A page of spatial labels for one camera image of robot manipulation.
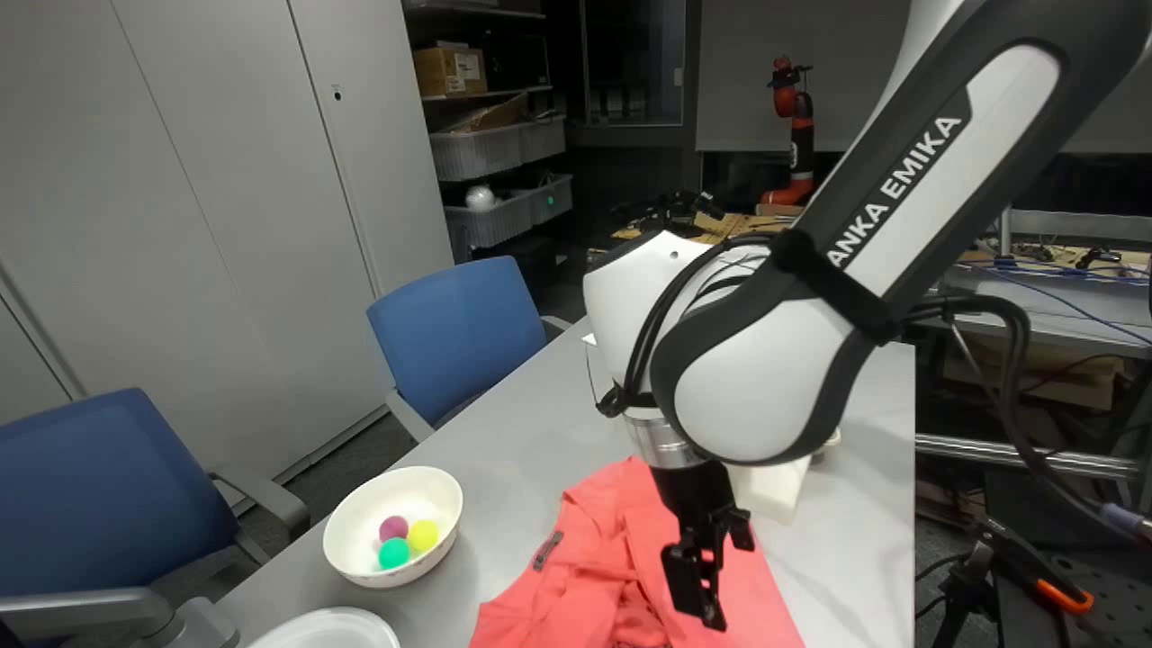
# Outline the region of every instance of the cable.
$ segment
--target cable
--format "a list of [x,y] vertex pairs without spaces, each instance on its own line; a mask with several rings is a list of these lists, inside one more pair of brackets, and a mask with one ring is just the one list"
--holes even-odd
[[1050,303],[1061,303],[1067,309],[1080,313],[1084,321],[1095,321],[1095,325],[1101,325],[1101,329],[1112,329],[1112,333],[1119,333],[1119,335],[1128,335],[1128,340],[1138,340],[1138,342],[1152,347],[1149,335],[1138,335],[1138,333],[1119,329],[1119,325],[1112,325],[1112,321],[1106,321],[1106,318],[1095,318],[1091,309],[1084,309],[1080,303],[1074,303],[1074,298],[1067,298],[1067,295],[1056,295],[1056,293],[1048,293],[1048,287],[1041,287],[1041,283],[1031,283],[1031,280],[1014,280],[1013,275],[1005,275],[1005,276],[1010,276],[1013,283],[1019,283],[1019,287],[1031,287],[1031,293],[1038,293],[1038,295],[1048,295]]
[[917,569],[917,571],[916,571],[916,581],[924,581],[924,577],[933,577],[936,569],[963,563],[964,556],[948,556],[948,559],[941,559],[941,563],[933,563],[933,567]]
[[[1005,321],[1010,329],[1010,348],[1005,348],[1005,369],[1001,369],[1001,396],[994,391],[994,385],[984,377],[964,335],[953,329],[958,313],[994,313]],[[1046,453],[1035,449],[1035,444],[1023,437],[1023,430],[1014,424],[1014,402],[1019,402],[1019,376],[1023,376],[1023,359],[1031,348],[1031,318],[1010,303],[1010,298],[994,298],[994,295],[964,295],[964,298],[929,298],[922,305],[911,309],[911,321],[924,321],[924,318],[942,318],[952,325],[952,333],[963,342],[963,352],[970,359],[970,369],[981,376],[984,391],[994,399],[999,417],[1005,424],[1010,444],[1014,447],[1019,462],[1074,513],[1080,513],[1084,519],[1091,519],[1095,527],[1110,528],[1112,535],[1124,535],[1131,544],[1149,541],[1146,535],[1146,519],[1115,509],[1115,504],[1095,504],[1084,495],[1078,495],[1050,465]]]
[[699,280],[699,293],[694,293],[692,303],[681,309],[681,321],[686,321],[686,318],[694,309],[694,303],[705,298],[708,293],[730,287],[730,283],[741,283],[741,280],[753,276],[753,275],[736,275],[736,276],[725,276],[720,283],[712,283],[720,275],[738,271],[738,268],[750,268],[750,262],[765,262],[765,259],[766,259],[766,255],[741,255],[741,259],[736,259],[736,262],[716,268],[705,280]]
[[614,385],[614,391],[603,396],[597,412],[616,417],[622,414],[628,406],[635,402],[644,402],[651,396],[641,396],[644,388],[644,369],[651,359],[651,348],[654,348],[654,340],[662,333],[662,321],[668,313],[675,309],[675,303],[681,298],[681,293],[692,283],[692,276],[699,271],[705,271],[712,259],[720,259],[725,253],[730,250],[765,250],[766,237],[765,235],[741,235],[741,237],[725,237],[720,244],[712,244],[708,253],[694,255],[662,293],[659,298],[651,303],[641,333],[636,333],[636,342],[635,342],[635,352],[628,359],[628,376],[622,376],[622,385]]
[[924,621],[942,597],[933,597],[924,610],[916,611],[916,621]]

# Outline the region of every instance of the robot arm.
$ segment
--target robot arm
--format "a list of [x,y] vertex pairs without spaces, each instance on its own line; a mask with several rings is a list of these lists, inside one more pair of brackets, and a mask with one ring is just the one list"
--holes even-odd
[[588,275],[618,385],[681,544],[678,610],[725,628],[725,465],[826,447],[867,352],[1143,60],[1146,0],[922,0],[884,108],[777,244],[669,235]]

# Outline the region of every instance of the white bowl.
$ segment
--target white bowl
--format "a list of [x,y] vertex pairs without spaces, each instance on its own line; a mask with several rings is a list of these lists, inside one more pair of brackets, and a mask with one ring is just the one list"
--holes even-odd
[[263,634],[252,648],[400,648],[394,628],[364,610],[316,610]]
[[[438,544],[400,569],[377,567],[377,528],[389,515],[408,521],[435,521]],[[353,490],[324,527],[324,559],[335,571],[362,587],[402,587],[435,569],[458,544],[465,490],[454,477],[434,465],[394,468]]]

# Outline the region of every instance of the red cloth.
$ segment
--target red cloth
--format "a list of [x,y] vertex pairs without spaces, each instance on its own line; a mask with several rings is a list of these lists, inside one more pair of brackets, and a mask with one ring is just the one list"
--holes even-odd
[[478,610],[471,648],[800,648],[765,552],[725,552],[726,634],[681,616],[659,552],[678,541],[651,471],[618,462],[563,498],[555,535]]

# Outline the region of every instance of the red object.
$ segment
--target red object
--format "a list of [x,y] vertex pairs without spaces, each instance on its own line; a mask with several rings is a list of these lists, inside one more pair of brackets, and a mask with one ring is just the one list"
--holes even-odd
[[800,648],[765,552],[725,546],[726,634],[681,616],[659,567],[678,541],[651,471],[618,462],[563,498],[532,567],[478,610],[471,648]]
[[815,108],[815,97],[803,89],[803,71],[810,71],[810,66],[795,66],[792,59],[777,59],[771,69],[766,85],[777,114],[790,118],[792,161],[790,161],[790,185],[765,191],[755,214],[773,214],[773,205],[808,205],[808,198],[819,191],[819,181],[815,181],[819,108]]
[[1048,581],[1038,581],[1038,595],[1068,616],[1089,616],[1095,610],[1095,595],[1089,592],[1068,595]]

